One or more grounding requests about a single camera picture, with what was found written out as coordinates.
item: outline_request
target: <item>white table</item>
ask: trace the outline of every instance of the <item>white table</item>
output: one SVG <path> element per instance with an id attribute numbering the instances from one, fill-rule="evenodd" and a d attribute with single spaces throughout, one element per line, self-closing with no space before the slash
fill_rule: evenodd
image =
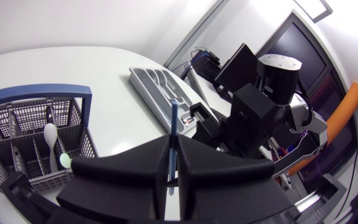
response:
<path id="1" fill-rule="evenodd" d="M 0 89 L 36 83 L 90 86 L 93 93 L 89 130 L 100 157 L 153 140 L 166 130 L 129 83 L 129 67 L 164 69 L 141 55 L 110 47 L 53 47 L 0 55 Z M 192 103 L 205 102 L 176 75 Z M 195 128 L 186 133 L 192 136 Z M 56 203 L 61 189 L 44 193 Z M 166 219 L 179 219 L 178 192 L 167 196 Z M 24 223 L 0 193 L 0 222 Z"/>
<path id="2" fill-rule="evenodd" d="M 194 69 L 190 69 L 187 77 L 192 89 L 201 95 L 210 108 L 226 117 L 230 116 L 231 104 L 219 96 L 212 83 L 199 76 Z"/>

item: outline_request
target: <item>gray plastic basket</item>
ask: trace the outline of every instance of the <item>gray plastic basket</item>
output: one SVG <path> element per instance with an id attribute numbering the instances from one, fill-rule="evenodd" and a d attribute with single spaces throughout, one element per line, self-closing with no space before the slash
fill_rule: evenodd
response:
<path id="1" fill-rule="evenodd" d="M 54 94 L 37 93 L 35 96 L 45 95 Z M 66 152 L 71 158 L 97 157 L 90 132 L 85 126 L 88 117 L 84 117 L 83 113 L 89 115 L 90 98 L 85 99 L 83 111 L 80 111 L 74 98 L 42 98 L 0 105 L 0 184 L 13 172 L 22 171 L 33 188 L 43 192 L 62 186 L 73 177 L 71 169 L 59 167 L 58 172 L 50 171 L 50 150 L 43 133 L 47 124 L 47 107 L 52 106 L 53 123 L 58 131 L 55 153 Z"/>

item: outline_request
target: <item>computer monitor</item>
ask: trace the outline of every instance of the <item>computer monitor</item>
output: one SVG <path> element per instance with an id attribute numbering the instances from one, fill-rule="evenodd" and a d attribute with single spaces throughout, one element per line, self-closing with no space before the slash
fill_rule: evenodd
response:
<path id="1" fill-rule="evenodd" d="M 224 64 L 221 72 L 215 78 L 217 84 L 215 86 L 223 86 L 223 89 L 217 88 L 219 95 L 230 101 L 229 91 L 234 93 L 248 83 L 255 85 L 258 77 L 257 64 L 258 59 L 254 53 L 246 44 L 241 44 L 240 48 Z"/>

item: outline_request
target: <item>blue basket handle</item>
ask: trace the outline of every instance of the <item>blue basket handle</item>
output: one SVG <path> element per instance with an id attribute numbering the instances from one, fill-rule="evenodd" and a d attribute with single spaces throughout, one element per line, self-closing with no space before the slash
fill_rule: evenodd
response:
<path id="1" fill-rule="evenodd" d="M 0 104 L 30 98 L 70 97 L 82 98 L 81 122 L 88 127 L 92 92 L 88 86 L 70 84 L 23 85 L 0 90 Z"/>

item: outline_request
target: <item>electronic device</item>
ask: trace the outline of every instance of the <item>electronic device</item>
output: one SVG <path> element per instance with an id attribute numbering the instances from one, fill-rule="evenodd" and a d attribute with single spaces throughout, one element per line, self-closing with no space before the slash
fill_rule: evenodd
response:
<path id="1" fill-rule="evenodd" d="M 215 56 L 211 51 L 199 50 L 193 59 L 197 58 L 191 63 L 196 73 L 205 78 L 205 80 L 213 83 L 215 77 L 221 72 L 222 67 L 220 66 L 219 58 Z"/>
<path id="2" fill-rule="evenodd" d="M 258 77 L 257 58 L 246 44 L 241 44 L 215 78 L 214 87 L 221 98 L 231 101 L 228 92 L 236 92 L 248 83 L 255 85 Z"/>

